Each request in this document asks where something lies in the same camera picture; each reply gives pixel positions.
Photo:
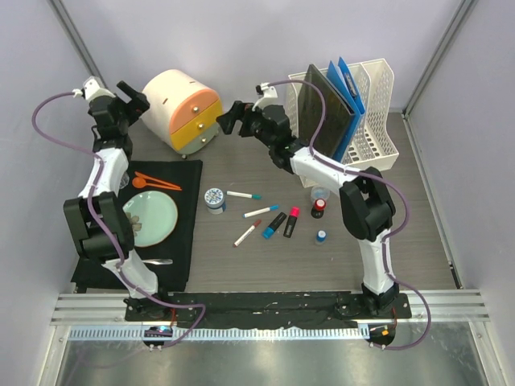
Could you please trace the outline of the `blue plastic folder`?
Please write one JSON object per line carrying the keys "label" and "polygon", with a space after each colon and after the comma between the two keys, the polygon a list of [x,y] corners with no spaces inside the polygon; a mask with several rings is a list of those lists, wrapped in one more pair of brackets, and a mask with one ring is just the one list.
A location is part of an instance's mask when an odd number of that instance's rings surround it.
{"label": "blue plastic folder", "polygon": [[332,61],[329,63],[326,77],[340,94],[351,114],[351,121],[344,129],[344,137],[333,157],[340,161],[365,115],[365,106],[352,73],[342,57],[338,59],[337,64]]}

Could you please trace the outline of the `cream round drawer cabinet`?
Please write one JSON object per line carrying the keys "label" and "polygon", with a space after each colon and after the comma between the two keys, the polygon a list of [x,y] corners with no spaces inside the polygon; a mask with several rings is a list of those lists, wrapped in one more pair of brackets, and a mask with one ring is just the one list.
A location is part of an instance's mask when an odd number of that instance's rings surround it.
{"label": "cream round drawer cabinet", "polygon": [[218,134],[216,119],[223,113],[218,93],[184,72],[161,72],[142,93],[150,103],[142,121],[182,158],[198,152]]}

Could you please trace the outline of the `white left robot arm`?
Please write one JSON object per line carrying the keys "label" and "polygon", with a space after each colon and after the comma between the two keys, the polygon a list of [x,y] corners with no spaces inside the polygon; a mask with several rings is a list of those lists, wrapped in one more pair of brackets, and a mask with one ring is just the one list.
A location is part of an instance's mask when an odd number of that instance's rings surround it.
{"label": "white left robot arm", "polygon": [[132,156],[129,127],[150,108],[146,96],[126,82],[118,83],[129,101],[89,77],[74,92],[89,104],[93,126],[93,168],[77,198],[64,203],[64,214],[80,258],[109,270],[129,291],[125,299],[130,318],[149,315],[164,320],[171,300],[159,294],[159,282],[137,254],[130,218],[118,198]]}

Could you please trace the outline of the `cream perforated file organizer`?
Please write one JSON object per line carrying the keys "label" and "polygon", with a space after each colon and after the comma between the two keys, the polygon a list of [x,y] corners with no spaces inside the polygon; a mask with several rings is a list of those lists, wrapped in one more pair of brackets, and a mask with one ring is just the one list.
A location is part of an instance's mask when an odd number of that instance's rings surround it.
{"label": "cream perforated file organizer", "polygon": [[[393,92],[394,73],[385,59],[348,64],[365,107],[365,115],[340,161],[345,166],[366,169],[369,166],[383,172],[391,170],[399,152],[387,132],[387,118]],[[292,133],[300,138],[300,93],[302,84],[286,85],[286,115]]]}

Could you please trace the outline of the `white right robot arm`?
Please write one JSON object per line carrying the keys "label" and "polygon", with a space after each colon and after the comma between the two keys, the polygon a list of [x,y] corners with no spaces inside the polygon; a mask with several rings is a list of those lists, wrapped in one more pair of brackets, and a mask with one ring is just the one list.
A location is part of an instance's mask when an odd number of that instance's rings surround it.
{"label": "white right robot arm", "polygon": [[290,129],[281,105],[254,109],[235,101],[231,109],[216,118],[225,134],[241,122],[239,135],[263,143],[273,163],[293,175],[303,176],[328,189],[340,199],[344,226],[359,243],[364,267],[361,284],[367,314],[380,318],[389,312],[399,294],[392,273],[389,238],[396,208],[381,173],[370,167],[364,172],[343,168],[338,162],[311,151]]}

